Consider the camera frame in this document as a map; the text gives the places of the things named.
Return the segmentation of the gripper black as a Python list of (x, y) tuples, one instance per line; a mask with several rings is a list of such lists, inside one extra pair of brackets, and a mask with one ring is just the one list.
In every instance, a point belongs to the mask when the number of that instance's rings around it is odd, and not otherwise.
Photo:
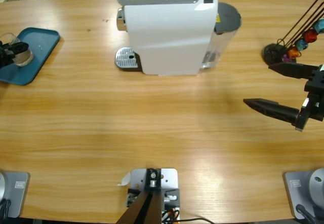
[(243, 102), (251, 109), (271, 118), (290, 123), (296, 130), (303, 131), (309, 118), (323, 121), (323, 64), (318, 66), (295, 62), (280, 62), (269, 69), (286, 77), (308, 79), (304, 91), (307, 98), (302, 110), (262, 98), (245, 98)]
[(3, 44), (1, 42), (1, 58), (0, 58), (0, 64), (1, 68), (8, 66), (12, 63), (14, 54), (20, 54), (25, 51), (27, 51), (29, 48), (29, 45), (25, 42), (18, 42), (14, 44)]

